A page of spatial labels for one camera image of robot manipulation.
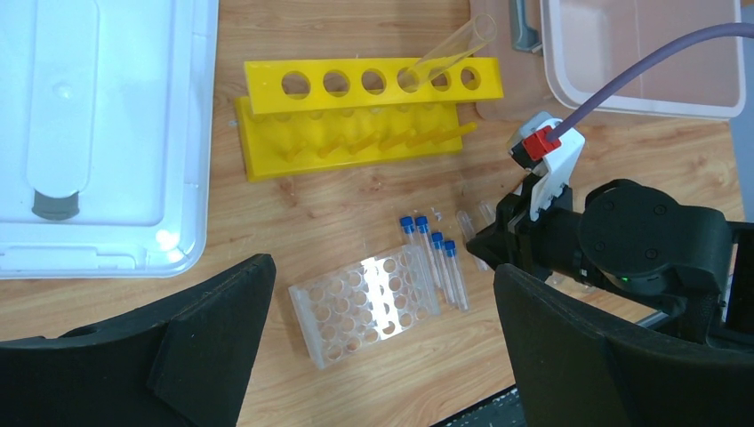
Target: blue cap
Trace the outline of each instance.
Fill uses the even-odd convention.
[[[413,227],[413,218],[410,216],[404,216],[400,219],[401,227],[405,234],[412,234],[415,228]]]
[[[443,233],[432,233],[432,243],[435,244],[435,249],[442,249]]]
[[[452,240],[447,240],[445,242],[445,253],[448,256],[455,256],[458,253],[458,251],[456,251],[455,249],[455,242],[453,242]]]
[[[416,227],[419,228],[419,232],[421,234],[427,234],[429,233],[429,220],[426,216],[417,216],[416,217]]]

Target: yellow peg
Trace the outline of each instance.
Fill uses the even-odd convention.
[[[296,156],[298,156],[299,153],[304,150],[304,147],[306,147],[306,143],[304,141],[297,141],[295,145],[293,145],[293,148],[289,149],[288,152],[285,153],[285,161],[292,163]]]
[[[431,130],[426,133],[422,133],[421,135],[417,136],[416,138],[411,139],[409,142],[407,142],[405,145],[409,149],[412,149],[414,147],[418,147],[422,145],[424,142],[432,141],[438,136],[442,135],[445,132],[445,128],[443,126],[439,126],[435,128],[434,130]]]
[[[350,146],[349,147],[349,153],[351,153],[351,155],[354,155],[354,154],[358,153],[359,151],[361,151],[362,149],[365,149],[365,148],[369,147],[370,145],[374,144],[379,139],[380,139],[380,131],[372,132],[369,136],[367,136],[363,140],[361,140],[361,141],[357,142],[356,144]]]
[[[447,131],[439,134],[437,138],[434,138],[432,142],[439,144],[440,142],[445,142],[448,140],[451,140],[453,138],[458,138],[459,136],[463,136],[467,133],[472,133],[477,130],[479,126],[477,126],[476,122],[467,123],[461,127],[456,127],[452,131]]]
[[[392,149],[393,147],[412,139],[414,136],[416,136],[416,129],[409,129],[405,132],[399,133],[389,140],[380,143],[380,151]]]
[[[333,142],[330,142],[329,144],[325,145],[321,149],[317,150],[317,155],[319,158],[325,158],[330,155],[333,151],[337,150],[339,147],[343,146],[346,143],[346,137],[343,135],[338,135],[337,138],[333,140]]]

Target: lid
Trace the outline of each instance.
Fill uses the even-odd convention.
[[[0,278],[168,277],[205,247],[218,0],[8,0]]]
[[[683,10],[684,19],[678,18]],[[570,109],[668,42],[741,20],[739,0],[703,2],[541,2],[545,74]],[[597,110],[652,116],[728,119],[745,103],[742,40],[698,44],[648,70]]]

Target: test tube rack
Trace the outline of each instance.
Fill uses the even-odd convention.
[[[456,153],[477,129],[448,103],[253,116],[244,97],[236,109],[248,181]]]
[[[398,75],[417,60],[265,60],[247,61],[244,68],[255,115],[502,98],[500,65],[496,58],[466,58],[431,84],[401,87]],[[437,68],[442,68],[442,61],[434,62]],[[428,61],[422,70],[429,73],[432,64],[432,60]],[[285,80],[289,77],[301,82],[297,93],[286,93]],[[328,80],[340,83],[331,85],[328,91]],[[416,76],[415,80],[420,81],[421,77]]]

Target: wooden surface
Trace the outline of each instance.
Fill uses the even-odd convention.
[[[444,306],[441,317],[323,371],[309,359],[287,288],[401,245],[397,218],[414,210],[460,239],[458,209],[478,220],[479,201],[497,202],[524,176],[504,148],[516,124],[480,122],[459,156],[250,184],[233,123],[232,101],[245,92],[243,60],[421,56],[468,17],[466,0],[222,0],[203,258],[166,280],[0,282],[0,339],[57,336],[270,253],[276,291],[240,425],[428,425],[514,383],[493,274],[478,272],[467,254],[470,313]],[[472,106],[460,111],[463,122],[478,120]],[[573,181],[578,206],[597,185],[630,178],[742,219],[727,124],[582,130],[588,147]],[[564,289],[630,320],[649,312],[575,284]]]

